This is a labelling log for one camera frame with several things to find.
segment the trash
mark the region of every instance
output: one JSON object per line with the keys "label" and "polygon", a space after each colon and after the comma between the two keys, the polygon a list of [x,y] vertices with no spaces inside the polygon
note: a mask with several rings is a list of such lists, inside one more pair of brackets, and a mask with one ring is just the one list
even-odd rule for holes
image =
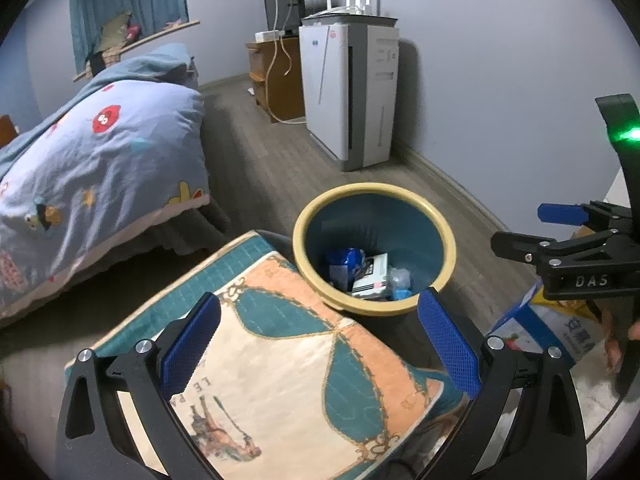
{"label": "trash", "polygon": [[406,300],[412,297],[413,293],[407,288],[395,288],[391,291],[391,299],[393,301]]}
{"label": "trash", "polygon": [[389,285],[392,290],[411,288],[411,274],[407,269],[389,267]]}
{"label": "trash", "polygon": [[379,254],[372,258],[366,258],[366,268],[361,278],[353,282],[351,295],[361,300],[380,300],[389,294],[387,283],[387,261],[386,253]]}
{"label": "trash", "polygon": [[351,290],[354,280],[364,267],[365,254],[361,249],[337,249],[324,255],[329,264],[329,282],[343,292]]}

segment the blue package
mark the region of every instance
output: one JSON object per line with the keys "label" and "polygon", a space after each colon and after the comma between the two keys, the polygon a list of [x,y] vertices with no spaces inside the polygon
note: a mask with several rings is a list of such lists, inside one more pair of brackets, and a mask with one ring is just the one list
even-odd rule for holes
{"label": "blue package", "polygon": [[365,254],[350,247],[327,251],[324,257],[329,264],[329,282],[338,290],[349,292],[358,273],[364,268]]}
{"label": "blue package", "polygon": [[412,296],[412,292],[407,288],[395,288],[391,292],[391,299],[394,301],[406,300]]}

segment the window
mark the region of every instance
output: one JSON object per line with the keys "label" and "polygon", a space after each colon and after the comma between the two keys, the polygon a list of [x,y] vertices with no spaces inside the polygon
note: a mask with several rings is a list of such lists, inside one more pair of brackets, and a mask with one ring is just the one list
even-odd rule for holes
{"label": "window", "polygon": [[76,69],[84,71],[90,54],[124,46],[129,25],[137,40],[180,20],[189,21],[186,0],[69,0]]}

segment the seat cushion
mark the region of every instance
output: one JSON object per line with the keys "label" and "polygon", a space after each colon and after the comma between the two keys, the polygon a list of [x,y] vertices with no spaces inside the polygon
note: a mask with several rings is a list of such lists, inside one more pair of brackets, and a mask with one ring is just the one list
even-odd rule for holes
{"label": "seat cushion", "polygon": [[[323,304],[254,232],[143,305],[98,342],[98,355],[157,336],[205,291],[220,298],[222,322],[170,403],[226,480],[363,478],[419,423],[462,402],[446,375],[402,361]],[[120,400],[145,463],[163,472],[130,397]]]}

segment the white box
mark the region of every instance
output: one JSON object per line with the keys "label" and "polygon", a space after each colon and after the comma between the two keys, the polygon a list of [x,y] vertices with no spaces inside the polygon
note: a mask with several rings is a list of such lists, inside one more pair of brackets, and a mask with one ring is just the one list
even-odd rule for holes
{"label": "white box", "polygon": [[353,282],[351,295],[361,300],[376,300],[385,297],[387,293],[387,254],[384,253],[373,258],[367,258],[366,263],[367,269],[364,271],[364,275]]}

